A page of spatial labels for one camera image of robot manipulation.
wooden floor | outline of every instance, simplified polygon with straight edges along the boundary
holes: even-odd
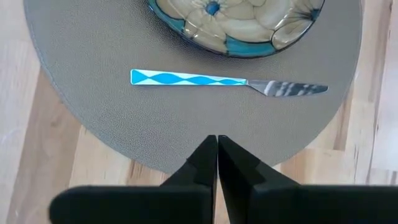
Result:
[[[275,166],[300,183],[398,184],[398,0],[363,3],[346,101],[306,149]],[[105,146],[65,108],[40,68],[22,0],[0,0],[0,10],[0,223],[48,222],[51,198],[75,185],[162,183],[167,175]],[[228,223],[225,211],[220,193],[217,223]]]

textured surface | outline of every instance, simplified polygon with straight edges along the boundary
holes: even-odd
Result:
[[[164,172],[177,170],[208,134],[228,135],[268,164],[293,156],[341,104],[361,29],[359,1],[327,1],[300,42],[243,60],[179,39],[145,0],[26,0],[25,11],[42,65],[72,113],[115,150]],[[280,100],[243,86],[134,88],[132,68],[324,83],[330,90]]]

bowl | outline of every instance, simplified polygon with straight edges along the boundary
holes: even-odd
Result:
[[[325,0],[149,0],[171,29],[217,54],[276,54],[303,37]]]

knife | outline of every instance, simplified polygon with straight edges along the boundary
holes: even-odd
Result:
[[[244,78],[216,77],[177,72],[131,70],[132,85],[223,85],[250,86],[266,96],[304,96],[324,93],[329,87],[277,80],[247,80]]]

wavy pattern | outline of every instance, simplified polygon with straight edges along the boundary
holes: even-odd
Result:
[[[237,78],[211,77],[185,73],[164,73],[146,70],[132,70],[133,85],[245,85],[246,80]]]

